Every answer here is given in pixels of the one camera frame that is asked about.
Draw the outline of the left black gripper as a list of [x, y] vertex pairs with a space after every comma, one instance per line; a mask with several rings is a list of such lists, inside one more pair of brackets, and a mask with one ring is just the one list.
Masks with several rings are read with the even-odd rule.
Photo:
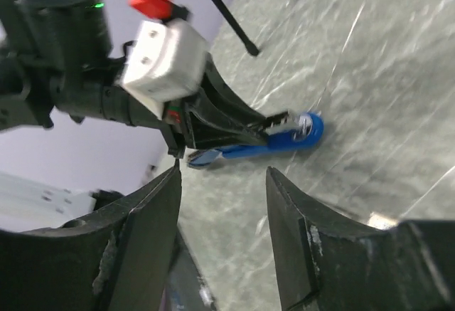
[[57, 109], [76, 123], [91, 117], [159, 130], [168, 153], [185, 142], [122, 89], [125, 57], [113, 58], [102, 0], [1, 0], [1, 129], [53, 126]]

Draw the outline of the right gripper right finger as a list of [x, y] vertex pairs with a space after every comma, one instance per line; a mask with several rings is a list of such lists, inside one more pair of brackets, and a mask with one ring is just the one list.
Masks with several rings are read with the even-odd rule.
[[266, 173], [267, 213], [283, 310], [453, 310], [454, 222], [378, 230]]

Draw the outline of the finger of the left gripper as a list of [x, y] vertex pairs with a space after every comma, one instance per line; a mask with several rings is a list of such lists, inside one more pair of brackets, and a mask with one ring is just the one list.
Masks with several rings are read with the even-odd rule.
[[211, 54], [198, 92], [183, 99], [183, 134], [191, 149], [262, 146], [268, 137], [266, 129], [289, 117], [289, 111], [266, 116], [246, 104], [223, 80]]

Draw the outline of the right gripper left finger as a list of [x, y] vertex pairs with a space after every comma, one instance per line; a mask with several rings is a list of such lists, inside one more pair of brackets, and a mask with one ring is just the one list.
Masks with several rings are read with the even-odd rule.
[[56, 229], [1, 232], [2, 310], [214, 310], [178, 229], [181, 171]]

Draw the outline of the blue black stapler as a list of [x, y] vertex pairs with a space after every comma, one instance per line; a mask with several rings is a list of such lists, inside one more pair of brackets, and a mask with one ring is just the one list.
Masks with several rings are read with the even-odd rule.
[[324, 122], [319, 113], [303, 112], [300, 115], [285, 112], [279, 124], [269, 129], [264, 146], [233, 145], [221, 148], [198, 150], [187, 157], [187, 166], [199, 169], [212, 164], [219, 158], [239, 159], [257, 157], [265, 154], [293, 152], [310, 149], [321, 140]]

